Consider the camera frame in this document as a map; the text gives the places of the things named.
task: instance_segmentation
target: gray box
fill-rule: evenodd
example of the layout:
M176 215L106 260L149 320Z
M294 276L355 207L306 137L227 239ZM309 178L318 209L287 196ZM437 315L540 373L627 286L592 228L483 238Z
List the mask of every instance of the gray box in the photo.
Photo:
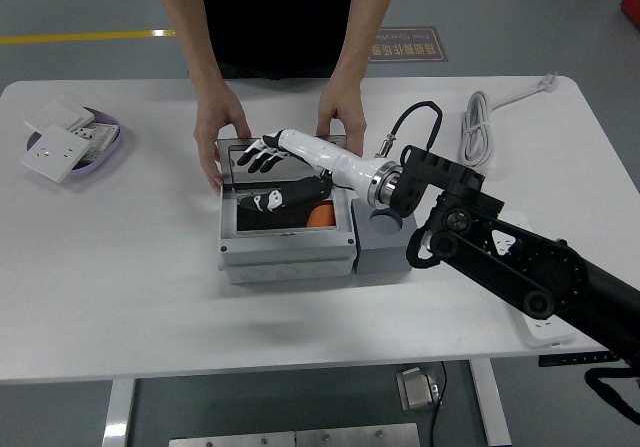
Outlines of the gray box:
M356 236L344 189L334 188L329 199L333 202L335 226L280 228L275 222L267 227L247 221L244 213L238 211L238 202L243 197L317 174L311 166L293 157L279 162L267 173L249 174L248 165L239 167L237 159L255 140L218 140L223 174L218 268L232 284L351 274L357 255ZM330 136L327 140L343 147L345 136ZM290 217L289 214L282 217L283 222L291 224Z
M358 239L356 274L409 272L406 251L418 228L413 214L403 219L389 209L376 210L359 199L351 202Z

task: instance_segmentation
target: white power cord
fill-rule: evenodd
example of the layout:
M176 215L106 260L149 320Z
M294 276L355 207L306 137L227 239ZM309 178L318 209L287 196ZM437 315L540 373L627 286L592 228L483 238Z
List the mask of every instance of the white power cord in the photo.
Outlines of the white power cord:
M483 91L473 94L469 99L467 113L462 121L458 162L471 168L487 164L493 155L491 112L539 92L553 92L558 88L559 82L556 74L547 74L532 91L501 100L493 105L489 103L489 97Z

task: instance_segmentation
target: white table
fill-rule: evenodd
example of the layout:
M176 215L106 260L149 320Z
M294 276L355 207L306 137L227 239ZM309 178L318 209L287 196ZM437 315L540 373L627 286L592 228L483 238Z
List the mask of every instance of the white table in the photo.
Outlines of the white table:
M407 107L433 100L444 111L434 152L455 160L474 91L497 100L538 80L366 79L365 156ZM256 136L314 133L324 81L230 85ZM99 170L55 184L19 159L26 112L60 94L119 119L124 143ZM200 170L195 115L186 80L18 82L4 91L0 382L558 352L528 347L507 306L446 265L400 277L230 285L217 269L220 202ZM391 157L406 143L424 145L434 119L413 113ZM640 196L575 83L561 78L558 91L497 111L493 124L497 152L483 191L637 287ZM416 211L420 224L434 198L428 192ZM562 351L599 348L580 334Z

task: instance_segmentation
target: purple tray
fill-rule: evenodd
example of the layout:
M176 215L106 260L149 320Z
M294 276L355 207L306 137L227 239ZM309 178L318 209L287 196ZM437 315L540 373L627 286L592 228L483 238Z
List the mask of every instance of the purple tray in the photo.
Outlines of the purple tray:
M120 124L118 123L118 121L116 120L115 117L112 117L112 116L110 116L108 114L105 114L104 112L100 112L99 110L90 109L89 107L85 107L85 109L87 109L89 112L91 112L96 117L94 122L97 122L99 124L117 125L118 126L118 133L116 134L116 138L113 139L113 142L111 142L111 145L109 145L109 147L104 149L104 152L102 152L98 156L98 158L96 160L94 160L93 162L90 162L90 163L78 162L75 165L75 167L73 169L71 169L71 172L69 172L69 174L68 174L68 175L72 175L72 176L73 175L87 174L87 173L91 172L92 170L95 170L122 143L122 128L120 127ZM29 140L27 141L27 150L29 150L31 148L31 146L38 141L39 138L40 138L40 134L38 132L34 132L31 135L31 137L29 137Z

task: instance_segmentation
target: gray electrical box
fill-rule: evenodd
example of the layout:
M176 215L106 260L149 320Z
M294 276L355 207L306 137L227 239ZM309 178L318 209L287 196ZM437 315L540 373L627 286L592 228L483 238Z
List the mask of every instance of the gray electrical box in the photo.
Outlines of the gray electrical box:
M285 213L239 208L247 196L270 192L284 183L317 175L308 164L289 157L269 172L249 173L237 160L256 139L219 139L223 175L218 268L232 284L349 275L357 255L347 191L334 187L322 203L333 209L333 225L309 226L319 206ZM345 136L326 140L344 147Z

